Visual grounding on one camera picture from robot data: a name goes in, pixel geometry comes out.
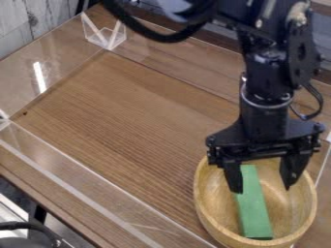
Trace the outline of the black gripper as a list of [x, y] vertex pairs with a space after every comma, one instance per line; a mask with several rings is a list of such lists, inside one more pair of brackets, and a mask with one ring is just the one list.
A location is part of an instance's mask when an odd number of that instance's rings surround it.
[[243, 162], [279, 157], [281, 178], [290, 190], [319, 150], [325, 125], [291, 118], [289, 108], [290, 102], [262, 105], [241, 98], [237, 120], [206, 139], [209, 164], [225, 169], [227, 186], [235, 194], [243, 193]]

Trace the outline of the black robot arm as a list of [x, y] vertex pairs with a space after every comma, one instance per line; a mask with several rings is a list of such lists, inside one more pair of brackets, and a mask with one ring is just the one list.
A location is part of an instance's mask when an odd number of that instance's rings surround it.
[[209, 163], [225, 170], [230, 190], [242, 193], [242, 163], [278, 157], [283, 185], [291, 187], [325, 131], [313, 120], [315, 113], [293, 108], [301, 88], [323, 100], [311, 85], [322, 54], [313, 37], [310, 0], [182, 0], [171, 14], [190, 24], [213, 18], [223, 22], [237, 33], [246, 64], [238, 119], [207, 138]]

